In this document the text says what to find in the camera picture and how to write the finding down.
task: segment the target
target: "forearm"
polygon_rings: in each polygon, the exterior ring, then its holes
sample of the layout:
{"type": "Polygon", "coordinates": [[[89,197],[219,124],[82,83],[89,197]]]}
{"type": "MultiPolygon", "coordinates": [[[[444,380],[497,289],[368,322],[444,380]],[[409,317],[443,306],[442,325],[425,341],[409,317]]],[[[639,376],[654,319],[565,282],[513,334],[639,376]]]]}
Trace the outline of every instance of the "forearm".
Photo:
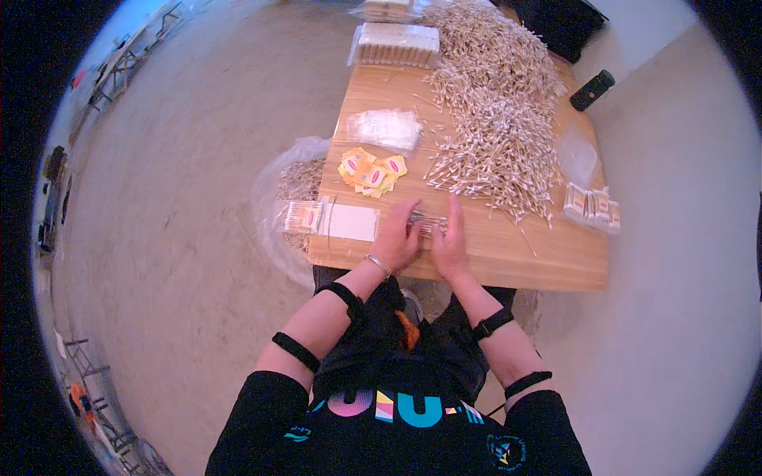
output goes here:
{"type": "MultiPolygon", "coordinates": [[[[384,273],[375,263],[363,260],[336,282],[366,301],[383,279],[384,273]]],[[[283,332],[322,359],[344,335],[350,322],[344,301],[331,291],[322,291],[299,308],[283,327],[283,332]]],[[[312,372],[275,343],[268,343],[264,348],[255,370],[283,373],[307,390],[312,385],[312,372]]]]}
{"type": "MultiPolygon", "coordinates": [[[[461,273],[449,280],[450,286],[463,309],[466,310],[471,328],[499,311],[503,305],[482,288],[471,273],[461,273]]],[[[500,326],[490,337],[479,341],[487,361],[503,387],[508,387],[525,375],[547,370],[545,363],[537,355],[529,337],[516,321],[500,326]]],[[[533,385],[521,396],[534,390],[552,390],[550,382],[533,385]]]]}

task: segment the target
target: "black t-shirt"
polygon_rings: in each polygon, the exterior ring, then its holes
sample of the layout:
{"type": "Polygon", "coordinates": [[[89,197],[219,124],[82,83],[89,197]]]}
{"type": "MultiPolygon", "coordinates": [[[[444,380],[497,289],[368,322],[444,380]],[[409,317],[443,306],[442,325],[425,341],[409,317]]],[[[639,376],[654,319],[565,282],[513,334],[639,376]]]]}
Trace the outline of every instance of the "black t-shirt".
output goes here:
{"type": "Polygon", "coordinates": [[[500,426],[415,362],[395,367],[311,404],[296,380],[252,373],[207,474],[590,474],[558,393],[528,394],[500,426]]]}

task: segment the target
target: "pile of cotton swabs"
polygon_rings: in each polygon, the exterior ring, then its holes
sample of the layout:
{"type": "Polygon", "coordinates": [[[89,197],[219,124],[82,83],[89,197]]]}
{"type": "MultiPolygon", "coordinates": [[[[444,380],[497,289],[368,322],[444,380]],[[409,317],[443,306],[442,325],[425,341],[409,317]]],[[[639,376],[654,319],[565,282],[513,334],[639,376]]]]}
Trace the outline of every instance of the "pile of cotton swabs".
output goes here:
{"type": "Polygon", "coordinates": [[[547,48],[477,2],[428,7],[421,23],[440,31],[442,63],[425,81],[456,127],[437,141],[441,150],[424,179],[487,200],[514,222],[535,213],[550,225],[549,192],[560,181],[551,121],[565,88],[547,48]]]}

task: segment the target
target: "black elastic strap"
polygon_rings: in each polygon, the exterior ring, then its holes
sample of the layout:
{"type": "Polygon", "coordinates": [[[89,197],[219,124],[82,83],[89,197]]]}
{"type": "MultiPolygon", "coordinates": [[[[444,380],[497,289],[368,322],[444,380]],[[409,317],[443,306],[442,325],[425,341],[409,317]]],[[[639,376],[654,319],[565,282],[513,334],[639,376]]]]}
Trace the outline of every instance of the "black elastic strap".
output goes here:
{"type": "Polygon", "coordinates": [[[501,308],[500,311],[495,312],[493,315],[479,322],[473,330],[473,336],[476,341],[480,341],[485,337],[489,337],[503,324],[507,324],[514,320],[514,315],[506,308],[501,308]]]}
{"type": "Polygon", "coordinates": [[[347,305],[349,309],[347,309],[347,315],[349,316],[349,319],[354,321],[355,319],[362,318],[363,317],[363,301],[362,299],[358,298],[354,294],[352,294],[352,291],[349,290],[345,285],[341,283],[336,283],[335,281],[330,284],[326,284],[322,288],[315,291],[315,295],[318,295],[321,291],[331,291],[335,295],[341,298],[342,301],[347,305]]]}
{"type": "Polygon", "coordinates": [[[273,336],[273,342],[278,344],[292,356],[295,356],[301,363],[307,366],[308,369],[312,370],[312,373],[317,373],[320,368],[320,361],[308,348],[296,342],[288,334],[284,334],[283,332],[276,333],[273,336]]]}
{"type": "Polygon", "coordinates": [[[532,372],[529,375],[521,377],[505,389],[505,399],[513,397],[515,394],[527,390],[529,387],[543,380],[553,377],[553,372],[532,372]]]}

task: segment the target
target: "sneaker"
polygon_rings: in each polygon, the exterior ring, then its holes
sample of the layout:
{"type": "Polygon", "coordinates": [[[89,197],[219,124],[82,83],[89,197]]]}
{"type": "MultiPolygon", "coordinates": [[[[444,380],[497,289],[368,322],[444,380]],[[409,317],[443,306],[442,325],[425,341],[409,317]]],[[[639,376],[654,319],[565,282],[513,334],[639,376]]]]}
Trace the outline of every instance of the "sneaker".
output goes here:
{"type": "Polygon", "coordinates": [[[408,320],[417,327],[424,319],[424,307],[421,305],[421,301],[410,289],[400,289],[402,297],[405,298],[405,316],[408,320]]]}

